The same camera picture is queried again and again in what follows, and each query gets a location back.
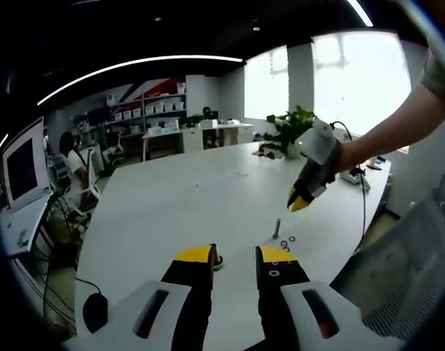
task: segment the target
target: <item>computer monitor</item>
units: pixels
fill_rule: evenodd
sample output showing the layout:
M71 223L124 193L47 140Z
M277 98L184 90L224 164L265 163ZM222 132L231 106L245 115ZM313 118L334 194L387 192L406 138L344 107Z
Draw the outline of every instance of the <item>computer monitor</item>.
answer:
M43 118L24 129L3 150L3 178L13 210L50 191L43 148Z

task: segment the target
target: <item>person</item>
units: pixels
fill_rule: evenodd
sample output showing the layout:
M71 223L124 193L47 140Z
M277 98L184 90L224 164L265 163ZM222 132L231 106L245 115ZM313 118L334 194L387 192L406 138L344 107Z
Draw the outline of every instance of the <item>person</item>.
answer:
M349 170L367 159L416 143L445 120L445 67L432 48L419 85L386 120L366 135L342 145L336 171Z
M86 163L75 148L75 140L70 132L65 132L60 137L60 154L63 156L71 181L69 193L72 196L69 196L69 199L75 206L84 208L90 198L88 192L81 193L89 187L88 173Z

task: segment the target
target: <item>white chair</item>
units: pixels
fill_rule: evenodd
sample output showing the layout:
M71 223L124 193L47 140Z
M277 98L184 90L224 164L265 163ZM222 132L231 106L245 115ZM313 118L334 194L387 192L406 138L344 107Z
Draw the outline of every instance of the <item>white chair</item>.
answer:
M94 207L88 208L87 210L79 209L79 207L76 206L74 199L75 197L80 197L85 193L89 193L93 197L97 199L97 201L100 200L100 191L94 184L94 169L92 165L92 150L88 151L88 161L87 161L87 173L88 173L88 188L84 189L81 192L75 192L75 191L69 191L66 194L64 194L63 198L67 202L67 206L70 209L70 214L72 212L77 213L79 216L86 216L94 210Z
M125 161L125 158L123 157L124 155L125 151L123 149L123 146L121 146L121 132L120 132L119 141L115 146L115 151L111 154L111 157L113 158L112 165L116 166L118 163L124 162Z

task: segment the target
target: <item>human arm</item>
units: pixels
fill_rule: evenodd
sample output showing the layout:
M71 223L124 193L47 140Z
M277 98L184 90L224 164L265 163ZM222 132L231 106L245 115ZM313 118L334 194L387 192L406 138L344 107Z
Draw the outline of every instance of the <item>human arm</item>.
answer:
M390 117L366 135L343 144L337 171L351 169L370 157L387 154L420 141L444 119L444 104L421 83Z

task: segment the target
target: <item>computer mouse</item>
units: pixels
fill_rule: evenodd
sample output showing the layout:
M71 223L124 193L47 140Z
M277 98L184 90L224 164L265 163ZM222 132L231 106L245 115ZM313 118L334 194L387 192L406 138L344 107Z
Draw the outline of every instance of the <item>computer mouse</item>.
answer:
M91 333L101 329L108 321L108 300L96 292L90 295L83 306L84 324Z

